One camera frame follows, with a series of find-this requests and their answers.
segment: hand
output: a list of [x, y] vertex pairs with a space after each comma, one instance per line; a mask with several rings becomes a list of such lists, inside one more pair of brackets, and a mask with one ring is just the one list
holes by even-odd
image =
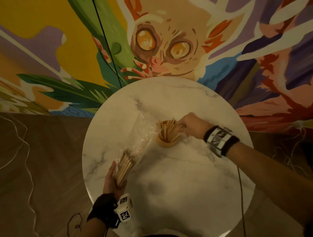
[[116, 162], [113, 161], [112, 165], [111, 165], [111, 167], [110, 167], [110, 169], [109, 169], [109, 171], [105, 177], [103, 194], [114, 193], [114, 197], [115, 197], [116, 201], [118, 202], [120, 200], [120, 197], [124, 194], [127, 181], [124, 183], [124, 185], [122, 187], [117, 187], [115, 180], [114, 180], [114, 177], [113, 177], [115, 166], [116, 166]]
[[203, 139], [205, 133], [213, 127], [209, 122], [198, 118], [194, 113], [185, 115], [178, 121], [178, 132], [185, 133], [187, 136], [191, 135], [198, 139]]

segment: plastic bag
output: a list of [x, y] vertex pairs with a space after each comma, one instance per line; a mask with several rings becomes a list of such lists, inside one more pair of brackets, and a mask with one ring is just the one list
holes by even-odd
[[131, 170], [140, 162], [151, 142], [158, 135], [157, 119], [149, 113], [138, 115], [128, 139], [116, 160], [114, 178], [117, 186], [122, 186]]

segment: mural wall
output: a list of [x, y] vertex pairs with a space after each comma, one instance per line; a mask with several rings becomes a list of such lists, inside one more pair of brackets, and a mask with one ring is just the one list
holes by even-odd
[[0, 109], [92, 117], [152, 76], [211, 88], [248, 130], [313, 128], [312, 0], [0, 3]]

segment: blue painted area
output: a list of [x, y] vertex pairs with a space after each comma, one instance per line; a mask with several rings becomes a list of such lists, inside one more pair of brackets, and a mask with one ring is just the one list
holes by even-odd
[[237, 64], [237, 57], [241, 55], [242, 52], [238, 53], [233, 57], [222, 58], [215, 63], [205, 67], [204, 77], [200, 78], [198, 82], [211, 90], [215, 90], [217, 83], [220, 82], [224, 77], [230, 73], [231, 70]]
[[86, 110], [74, 107], [74, 106], [69, 106], [63, 111], [52, 111], [50, 112], [52, 115], [62, 115], [62, 116], [75, 116], [75, 117], [84, 117], [84, 118], [93, 118], [94, 113], [88, 112]]

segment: white tracking cube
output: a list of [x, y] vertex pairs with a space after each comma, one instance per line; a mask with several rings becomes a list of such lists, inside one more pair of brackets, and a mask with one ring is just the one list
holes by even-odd
[[117, 208], [114, 210], [121, 222], [129, 221], [132, 217], [133, 202], [130, 194], [124, 194], [120, 197], [117, 203]]

